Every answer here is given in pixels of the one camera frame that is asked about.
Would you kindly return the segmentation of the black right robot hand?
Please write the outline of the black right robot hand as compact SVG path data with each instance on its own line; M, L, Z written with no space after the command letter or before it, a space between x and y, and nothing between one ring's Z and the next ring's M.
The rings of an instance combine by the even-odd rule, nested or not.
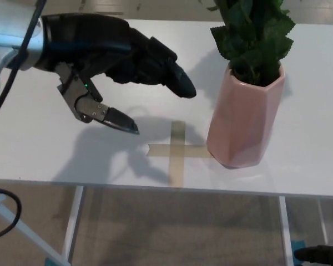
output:
M300 248L294 251L294 257L305 262L333 265L333 246L317 245Z

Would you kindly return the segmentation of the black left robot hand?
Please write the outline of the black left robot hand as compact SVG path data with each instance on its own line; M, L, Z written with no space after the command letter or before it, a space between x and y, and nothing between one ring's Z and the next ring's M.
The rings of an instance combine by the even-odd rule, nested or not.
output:
M97 121L116 130L139 133L130 116L103 104L92 82L99 74L118 84L163 85L180 98L196 96L177 55L121 18L66 13L43 16L42 22L43 50L35 68L58 74L58 90L82 122Z

